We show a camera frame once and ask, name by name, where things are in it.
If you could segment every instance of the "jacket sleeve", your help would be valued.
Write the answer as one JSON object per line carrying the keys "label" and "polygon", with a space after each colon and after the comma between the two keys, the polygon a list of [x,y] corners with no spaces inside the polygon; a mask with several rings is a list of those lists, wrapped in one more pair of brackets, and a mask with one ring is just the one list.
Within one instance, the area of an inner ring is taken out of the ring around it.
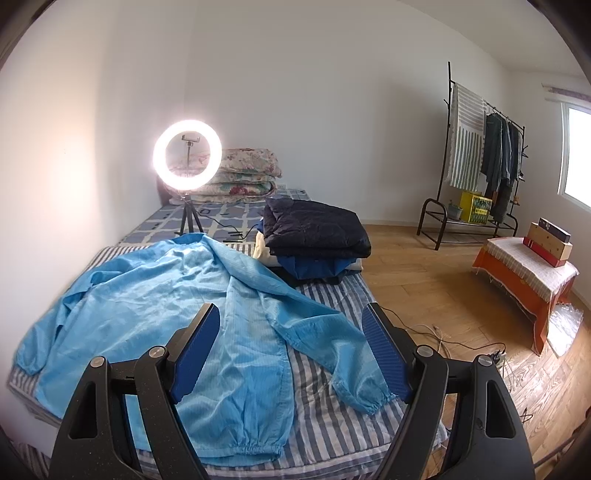
{"label": "jacket sleeve", "polygon": [[332,386],[346,404],[374,414],[395,397],[365,335],[345,315],[304,295],[261,300],[275,331],[332,374]]}
{"label": "jacket sleeve", "polygon": [[59,333],[68,325],[72,310],[84,299],[85,293],[95,285],[132,270],[149,254],[147,250],[131,252],[83,273],[49,311],[31,326],[17,348],[14,362],[28,375],[38,373],[47,363],[51,349],[59,343]]}

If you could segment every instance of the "box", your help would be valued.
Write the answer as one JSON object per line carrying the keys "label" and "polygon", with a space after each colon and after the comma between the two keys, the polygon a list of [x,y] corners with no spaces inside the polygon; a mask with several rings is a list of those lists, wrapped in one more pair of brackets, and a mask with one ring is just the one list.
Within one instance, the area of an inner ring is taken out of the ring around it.
{"label": "box", "polygon": [[556,226],[555,224],[550,223],[545,218],[540,218],[538,225],[540,225],[548,233],[551,233],[552,235],[554,235],[561,242],[564,242],[565,244],[570,242],[570,233],[568,233],[565,230],[562,230],[560,227]]}
{"label": "box", "polygon": [[531,249],[533,252],[541,256],[553,267],[562,267],[566,263],[566,260],[558,260],[558,258],[554,257],[550,252],[548,252],[547,250],[545,250],[537,243],[535,243],[533,240],[527,237],[524,237],[523,244],[529,249]]}
{"label": "box", "polygon": [[527,236],[530,240],[551,253],[554,258],[557,258],[558,260],[569,259],[573,244],[564,243],[547,230],[544,230],[537,223],[532,223],[530,225],[530,231],[527,233]]}
{"label": "box", "polygon": [[460,218],[466,223],[484,225],[488,222],[491,206],[491,199],[481,197],[474,192],[464,191],[460,199],[460,207],[463,209]]}

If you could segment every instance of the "folded black jacket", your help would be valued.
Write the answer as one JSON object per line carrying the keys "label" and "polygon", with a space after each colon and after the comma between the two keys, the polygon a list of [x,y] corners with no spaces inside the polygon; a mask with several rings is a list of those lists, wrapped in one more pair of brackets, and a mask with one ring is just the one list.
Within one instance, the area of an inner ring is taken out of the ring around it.
{"label": "folded black jacket", "polygon": [[309,200],[267,199],[265,244],[271,255],[367,258],[368,234],[354,212]]}

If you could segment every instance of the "light blue jacket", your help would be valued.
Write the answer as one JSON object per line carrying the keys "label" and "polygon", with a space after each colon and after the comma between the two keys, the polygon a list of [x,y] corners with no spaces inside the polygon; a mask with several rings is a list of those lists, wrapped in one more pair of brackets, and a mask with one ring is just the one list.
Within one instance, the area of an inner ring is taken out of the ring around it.
{"label": "light blue jacket", "polygon": [[[166,240],[81,275],[27,333],[15,361],[40,373],[35,397],[63,418],[86,365],[140,357],[165,345],[205,302],[220,332],[193,392],[177,406],[204,463],[276,459],[294,420],[285,343],[332,373],[340,399],[372,414],[392,398],[363,336],[344,315],[287,286],[257,260],[201,233]],[[150,450],[128,397],[137,448]]]}

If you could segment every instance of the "stack of folded clothes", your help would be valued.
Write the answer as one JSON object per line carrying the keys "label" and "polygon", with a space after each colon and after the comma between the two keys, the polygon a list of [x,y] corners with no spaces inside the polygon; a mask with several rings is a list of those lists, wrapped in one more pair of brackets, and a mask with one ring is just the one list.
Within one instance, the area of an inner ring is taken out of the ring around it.
{"label": "stack of folded clothes", "polygon": [[309,200],[266,199],[254,257],[289,285],[340,282],[369,257],[367,232],[353,212]]}

